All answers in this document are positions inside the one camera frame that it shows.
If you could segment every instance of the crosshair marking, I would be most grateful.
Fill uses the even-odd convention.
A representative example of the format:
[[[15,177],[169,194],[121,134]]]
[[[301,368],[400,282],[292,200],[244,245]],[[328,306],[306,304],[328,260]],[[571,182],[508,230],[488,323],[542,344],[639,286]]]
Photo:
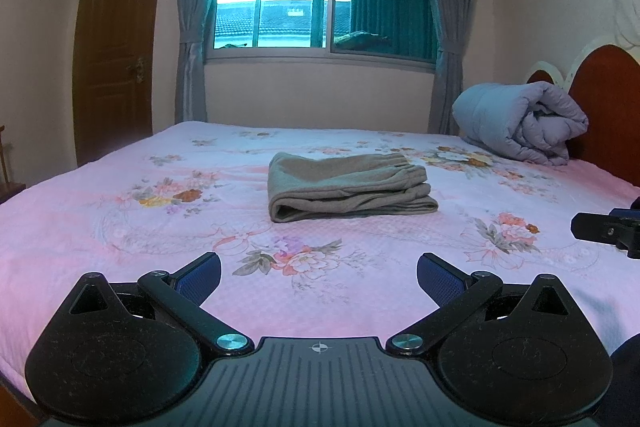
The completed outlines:
[[[313,349],[316,353],[324,353],[327,349],[331,349],[331,347],[323,344],[322,342],[315,343],[309,349]]]

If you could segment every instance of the rolled blue comforter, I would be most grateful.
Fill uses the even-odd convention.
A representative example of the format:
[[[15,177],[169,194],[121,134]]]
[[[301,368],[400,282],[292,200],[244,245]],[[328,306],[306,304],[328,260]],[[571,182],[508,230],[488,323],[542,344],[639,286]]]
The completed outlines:
[[[566,165],[565,142],[589,125],[574,99],[548,82],[478,84],[458,97],[453,117],[467,142],[540,165]]]

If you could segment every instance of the wooden headboard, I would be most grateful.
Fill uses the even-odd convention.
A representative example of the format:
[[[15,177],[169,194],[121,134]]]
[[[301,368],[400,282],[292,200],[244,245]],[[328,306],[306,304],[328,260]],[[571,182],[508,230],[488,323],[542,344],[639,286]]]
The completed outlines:
[[[549,84],[553,84],[554,80],[548,72],[544,70],[537,70],[531,74],[529,80],[527,80],[527,84],[532,84],[534,82],[548,82]]]
[[[640,187],[640,64],[613,44],[580,63],[569,89],[589,130],[568,142],[569,154]]]
[[[531,84],[533,82],[548,82],[562,87],[564,79],[558,68],[548,62],[536,62],[525,76],[525,82]]]

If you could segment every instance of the wooden chair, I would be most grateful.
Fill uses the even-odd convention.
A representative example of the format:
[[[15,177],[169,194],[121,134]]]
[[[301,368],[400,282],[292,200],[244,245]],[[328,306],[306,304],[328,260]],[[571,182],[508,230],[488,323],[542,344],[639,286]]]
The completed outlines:
[[[4,182],[0,180],[0,204],[13,198],[16,194],[19,194],[27,188],[27,185],[24,183],[9,181],[9,174],[6,172],[6,163],[4,162],[4,152],[2,151],[2,131],[4,131],[4,125],[0,126],[0,162],[2,163],[2,174],[4,176]]]

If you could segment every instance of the pink bedspread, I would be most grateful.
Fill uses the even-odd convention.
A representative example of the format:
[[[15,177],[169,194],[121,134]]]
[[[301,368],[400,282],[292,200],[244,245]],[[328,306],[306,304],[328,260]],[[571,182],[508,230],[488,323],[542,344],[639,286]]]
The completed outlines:
[[[270,222],[273,155],[402,152],[425,164],[435,214]],[[576,241],[577,212],[608,213],[640,190],[595,166],[545,168],[457,137],[183,123],[0,206],[0,371],[30,396],[24,362],[82,273],[135,281],[210,250],[222,282],[203,304],[256,343],[265,335],[389,336],[436,308],[415,279],[433,251],[505,282],[554,273],[607,349],[640,331],[640,261]]]

